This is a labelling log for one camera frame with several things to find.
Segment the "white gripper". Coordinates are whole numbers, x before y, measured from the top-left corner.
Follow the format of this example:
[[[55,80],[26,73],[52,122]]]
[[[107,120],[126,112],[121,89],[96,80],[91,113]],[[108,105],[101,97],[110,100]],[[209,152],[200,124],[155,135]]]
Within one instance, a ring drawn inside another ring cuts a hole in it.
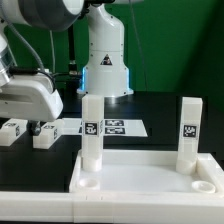
[[[0,87],[0,117],[31,120],[27,130],[31,136],[39,136],[39,121],[56,120],[63,103],[51,81],[42,74],[34,76],[15,75]]]

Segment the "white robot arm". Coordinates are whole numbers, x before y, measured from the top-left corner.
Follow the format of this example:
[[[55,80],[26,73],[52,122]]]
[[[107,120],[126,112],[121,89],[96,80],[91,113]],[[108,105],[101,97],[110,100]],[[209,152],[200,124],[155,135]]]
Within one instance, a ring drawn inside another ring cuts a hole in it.
[[[63,32],[83,14],[90,19],[90,52],[85,68],[85,93],[109,97],[131,94],[123,63],[124,27],[104,8],[116,0],[0,0],[0,19],[10,29],[17,24]],[[0,28],[0,118],[52,122],[63,110],[53,77],[42,63],[26,71],[13,65],[8,41]]]

